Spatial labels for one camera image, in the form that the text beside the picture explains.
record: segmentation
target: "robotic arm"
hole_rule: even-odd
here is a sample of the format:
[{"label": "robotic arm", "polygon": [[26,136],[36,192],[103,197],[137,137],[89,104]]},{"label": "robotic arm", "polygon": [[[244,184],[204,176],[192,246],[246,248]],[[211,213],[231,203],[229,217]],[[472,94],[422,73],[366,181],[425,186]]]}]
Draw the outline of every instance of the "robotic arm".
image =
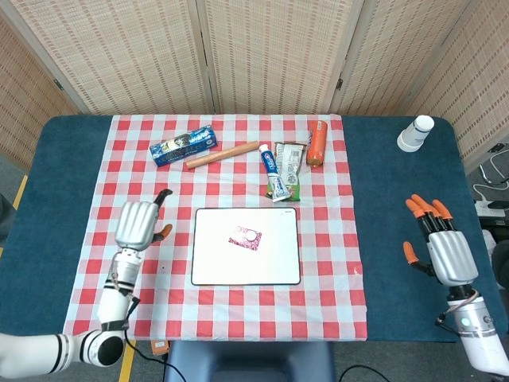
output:
[{"label": "robotic arm", "polygon": [[[422,263],[412,245],[405,242],[408,264],[449,287],[449,308],[438,316],[436,325],[460,337],[473,368],[490,373],[493,380],[509,380],[509,361],[493,319],[483,297],[472,288],[479,273],[463,233],[457,231],[453,217],[440,201],[428,205],[414,194],[406,205],[418,220],[431,258],[431,264]],[[445,324],[449,314],[457,330]]]},{"label": "robotic arm", "polygon": [[159,233],[153,232],[159,208],[171,193],[163,189],[154,203],[127,202],[122,207],[115,233],[119,252],[111,261],[97,313],[101,329],[78,336],[16,337],[0,333],[0,377],[22,378],[60,372],[72,362],[107,367],[119,360],[124,348],[123,331],[129,328],[128,310],[132,311],[139,303],[133,290],[142,263],[140,252],[170,233],[171,224]]}]

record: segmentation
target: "woven bamboo panel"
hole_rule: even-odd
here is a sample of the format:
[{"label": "woven bamboo panel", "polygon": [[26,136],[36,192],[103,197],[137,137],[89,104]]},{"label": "woven bamboo panel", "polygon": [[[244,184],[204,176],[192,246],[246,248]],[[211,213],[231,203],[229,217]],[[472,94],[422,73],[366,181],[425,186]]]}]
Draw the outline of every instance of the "woven bamboo panel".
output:
[{"label": "woven bamboo panel", "polygon": [[464,0],[376,0],[360,47],[351,47],[338,114],[391,115]]},{"label": "woven bamboo panel", "polygon": [[327,111],[352,1],[206,0],[221,112]]},{"label": "woven bamboo panel", "polygon": [[0,151],[28,169],[44,124],[76,108],[1,18],[0,36]]},{"label": "woven bamboo panel", "polygon": [[475,2],[457,28],[408,114],[450,121],[465,161],[495,134],[509,134],[509,2]]},{"label": "woven bamboo panel", "polygon": [[12,0],[92,113],[208,113],[185,0]]}]

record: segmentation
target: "white board with black border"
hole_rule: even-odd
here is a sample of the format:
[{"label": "white board with black border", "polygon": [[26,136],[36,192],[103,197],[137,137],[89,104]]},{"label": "white board with black border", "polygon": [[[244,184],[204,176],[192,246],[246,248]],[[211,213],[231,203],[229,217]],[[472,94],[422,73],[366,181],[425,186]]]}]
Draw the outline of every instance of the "white board with black border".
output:
[{"label": "white board with black border", "polygon": [[191,280],[194,285],[298,284],[295,209],[198,209]]}]

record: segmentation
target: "blue toothpaste box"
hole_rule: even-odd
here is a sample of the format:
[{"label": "blue toothpaste box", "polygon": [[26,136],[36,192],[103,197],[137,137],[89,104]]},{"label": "blue toothpaste box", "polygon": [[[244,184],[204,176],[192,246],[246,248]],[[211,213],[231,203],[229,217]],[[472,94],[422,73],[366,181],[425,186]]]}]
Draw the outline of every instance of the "blue toothpaste box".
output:
[{"label": "blue toothpaste box", "polygon": [[176,138],[150,147],[152,159],[161,167],[168,163],[217,146],[216,135],[211,125],[179,135]]}]

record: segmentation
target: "dark teal tablecloth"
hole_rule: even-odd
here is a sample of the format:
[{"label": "dark teal tablecloth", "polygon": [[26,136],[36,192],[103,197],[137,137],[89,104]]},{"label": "dark teal tablecloth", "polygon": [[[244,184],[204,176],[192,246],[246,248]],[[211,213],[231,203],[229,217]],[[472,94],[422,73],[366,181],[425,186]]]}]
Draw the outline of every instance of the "dark teal tablecloth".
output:
[{"label": "dark teal tablecloth", "polygon": [[[443,119],[416,153],[396,146],[412,118],[344,117],[344,134],[364,269],[368,339],[455,341],[438,329],[447,288],[406,264],[402,242],[427,259],[405,199],[442,200],[464,232],[499,334],[507,315],[499,297],[452,127]],[[110,116],[69,116],[45,126],[20,209],[0,259],[0,332],[62,330]]]}]

